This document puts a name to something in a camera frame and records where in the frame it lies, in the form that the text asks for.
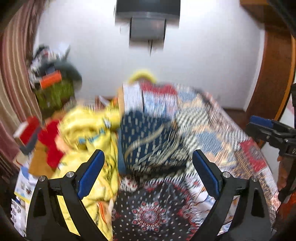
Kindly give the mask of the person's right hand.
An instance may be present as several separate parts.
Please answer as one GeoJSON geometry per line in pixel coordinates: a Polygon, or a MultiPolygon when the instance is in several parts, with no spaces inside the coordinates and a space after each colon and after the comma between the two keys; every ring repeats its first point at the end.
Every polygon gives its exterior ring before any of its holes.
{"type": "Polygon", "coordinates": [[[288,178],[288,173],[283,164],[283,160],[284,160],[284,157],[278,156],[277,161],[279,162],[279,168],[278,168],[277,187],[279,191],[285,188],[287,184],[287,178],[288,178]]]}

